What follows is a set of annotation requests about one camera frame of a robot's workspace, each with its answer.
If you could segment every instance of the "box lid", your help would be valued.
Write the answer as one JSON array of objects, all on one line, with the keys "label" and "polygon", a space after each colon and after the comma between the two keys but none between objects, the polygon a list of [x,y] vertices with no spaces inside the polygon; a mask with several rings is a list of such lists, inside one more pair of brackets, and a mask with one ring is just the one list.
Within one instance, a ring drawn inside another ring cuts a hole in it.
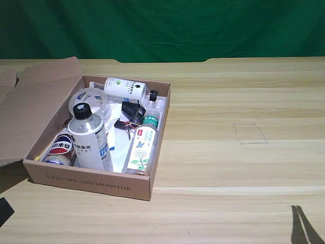
[{"label": "box lid", "polygon": [[82,78],[76,57],[26,68],[15,88],[14,74],[8,71],[0,79],[11,89],[0,103],[0,166],[28,155]]}]

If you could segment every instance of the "green curtain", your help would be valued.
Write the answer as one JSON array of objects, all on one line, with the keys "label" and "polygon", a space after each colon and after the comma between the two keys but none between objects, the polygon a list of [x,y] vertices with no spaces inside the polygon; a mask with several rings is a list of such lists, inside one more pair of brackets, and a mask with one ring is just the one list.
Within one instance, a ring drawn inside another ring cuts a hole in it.
[{"label": "green curtain", "polygon": [[0,0],[0,58],[325,55],[325,0]]}]

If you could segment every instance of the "black bottle cap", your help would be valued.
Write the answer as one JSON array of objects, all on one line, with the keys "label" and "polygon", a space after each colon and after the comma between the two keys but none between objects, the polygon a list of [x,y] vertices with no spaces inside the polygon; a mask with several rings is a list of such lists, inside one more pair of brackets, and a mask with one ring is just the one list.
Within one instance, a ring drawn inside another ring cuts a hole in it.
[{"label": "black bottle cap", "polygon": [[155,102],[157,100],[158,92],[156,90],[150,91],[149,100]]},{"label": "black bottle cap", "polygon": [[78,103],[73,107],[73,114],[76,119],[87,119],[91,116],[91,109],[88,103]]}]

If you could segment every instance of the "wood grain surface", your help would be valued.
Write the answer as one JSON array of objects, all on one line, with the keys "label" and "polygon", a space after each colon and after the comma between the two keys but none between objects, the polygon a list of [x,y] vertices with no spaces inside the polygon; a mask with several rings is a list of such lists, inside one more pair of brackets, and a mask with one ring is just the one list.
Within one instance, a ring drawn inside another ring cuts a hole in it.
[{"label": "wood grain surface", "polygon": [[[43,61],[2,59],[0,72]],[[171,82],[152,200],[17,183],[23,168],[0,168],[3,186],[15,179],[0,194],[15,210],[0,243],[324,243],[324,57],[80,67]]]}]

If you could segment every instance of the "cardboard box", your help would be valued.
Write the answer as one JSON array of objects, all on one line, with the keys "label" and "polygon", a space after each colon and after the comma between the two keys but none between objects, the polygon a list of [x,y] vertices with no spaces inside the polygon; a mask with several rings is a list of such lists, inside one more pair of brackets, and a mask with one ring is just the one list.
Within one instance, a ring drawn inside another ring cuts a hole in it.
[{"label": "cardboard box", "polygon": [[75,57],[26,68],[16,87],[15,72],[2,74],[0,166],[23,160],[30,178],[37,184],[150,200],[170,103],[169,83],[134,80],[147,83],[160,96],[167,97],[149,176],[34,161],[71,117],[71,96],[91,81],[104,84],[106,77],[82,75]]}]

